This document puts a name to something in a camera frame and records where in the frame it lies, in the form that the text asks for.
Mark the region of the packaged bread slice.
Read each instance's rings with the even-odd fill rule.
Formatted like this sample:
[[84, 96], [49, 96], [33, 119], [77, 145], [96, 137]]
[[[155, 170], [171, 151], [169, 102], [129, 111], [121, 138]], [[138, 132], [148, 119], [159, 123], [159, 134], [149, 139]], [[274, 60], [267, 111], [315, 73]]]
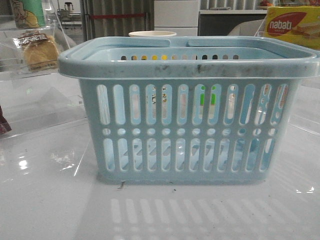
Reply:
[[60, 53], [53, 35], [41, 30], [26, 30], [13, 38], [15, 47], [22, 50], [23, 60], [29, 71], [35, 73], [58, 67]]

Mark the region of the light blue plastic basket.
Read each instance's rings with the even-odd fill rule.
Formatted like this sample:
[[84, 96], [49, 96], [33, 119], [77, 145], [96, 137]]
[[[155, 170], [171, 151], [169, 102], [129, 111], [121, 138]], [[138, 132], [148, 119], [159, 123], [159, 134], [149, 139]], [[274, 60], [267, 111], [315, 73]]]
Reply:
[[62, 52], [109, 183], [264, 180], [317, 50], [254, 36], [100, 37]]

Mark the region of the white paper cup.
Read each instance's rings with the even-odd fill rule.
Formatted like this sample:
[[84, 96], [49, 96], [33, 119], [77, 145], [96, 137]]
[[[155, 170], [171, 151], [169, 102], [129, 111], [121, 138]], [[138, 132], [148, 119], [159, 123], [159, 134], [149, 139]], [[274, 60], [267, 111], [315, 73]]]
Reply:
[[176, 32], [161, 30], [133, 31], [128, 34], [130, 37], [174, 37]]

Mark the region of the white cabinet background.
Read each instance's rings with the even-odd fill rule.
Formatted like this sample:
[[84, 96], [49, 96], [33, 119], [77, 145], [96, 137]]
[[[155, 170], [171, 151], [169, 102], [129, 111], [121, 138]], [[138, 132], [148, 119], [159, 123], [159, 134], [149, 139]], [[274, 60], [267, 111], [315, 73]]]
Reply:
[[175, 32], [177, 36], [197, 36], [199, 0], [155, 0], [154, 29]]

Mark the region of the clear acrylic left tray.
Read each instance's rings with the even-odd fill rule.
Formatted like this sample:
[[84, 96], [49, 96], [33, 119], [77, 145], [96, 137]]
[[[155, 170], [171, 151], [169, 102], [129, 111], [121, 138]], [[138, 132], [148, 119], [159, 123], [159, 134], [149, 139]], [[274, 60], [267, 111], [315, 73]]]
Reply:
[[58, 70], [29, 71], [22, 50], [13, 43], [24, 29], [12, 15], [0, 17], [0, 107], [12, 130], [1, 139], [86, 117], [78, 81]]

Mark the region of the clear acrylic tray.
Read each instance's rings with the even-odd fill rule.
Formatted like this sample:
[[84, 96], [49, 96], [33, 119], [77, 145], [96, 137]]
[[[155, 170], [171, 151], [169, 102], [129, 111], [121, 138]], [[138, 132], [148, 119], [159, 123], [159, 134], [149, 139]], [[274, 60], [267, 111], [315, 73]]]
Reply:
[[78, 81], [58, 70], [29, 71], [22, 50], [13, 43], [24, 29], [12, 15], [0, 17], [0, 107], [12, 130], [1, 139], [86, 117]]
[[290, 125], [320, 135], [320, 77], [304, 79], [292, 107]]

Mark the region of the clear acrylic right tray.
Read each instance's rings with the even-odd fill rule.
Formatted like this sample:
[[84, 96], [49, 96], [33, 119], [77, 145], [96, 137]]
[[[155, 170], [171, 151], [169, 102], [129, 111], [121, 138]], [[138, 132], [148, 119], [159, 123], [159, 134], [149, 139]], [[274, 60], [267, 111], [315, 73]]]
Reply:
[[290, 125], [320, 135], [320, 77], [304, 79], [292, 107]]

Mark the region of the dark red snack packet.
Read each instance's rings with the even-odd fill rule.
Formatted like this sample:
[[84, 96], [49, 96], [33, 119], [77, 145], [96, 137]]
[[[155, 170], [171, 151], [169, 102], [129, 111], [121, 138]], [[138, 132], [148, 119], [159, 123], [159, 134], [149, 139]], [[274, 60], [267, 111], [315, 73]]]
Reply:
[[12, 130], [10, 124], [6, 120], [6, 118], [3, 115], [3, 110], [0, 107], [0, 134], [5, 134], [7, 132], [10, 132]]

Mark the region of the yellow nabati wafer box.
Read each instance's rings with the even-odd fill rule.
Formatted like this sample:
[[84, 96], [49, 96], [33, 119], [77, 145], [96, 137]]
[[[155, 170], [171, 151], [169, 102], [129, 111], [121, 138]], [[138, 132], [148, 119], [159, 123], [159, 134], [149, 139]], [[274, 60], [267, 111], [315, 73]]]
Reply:
[[319, 50], [320, 8], [318, 6], [270, 7], [261, 34], [264, 37]]

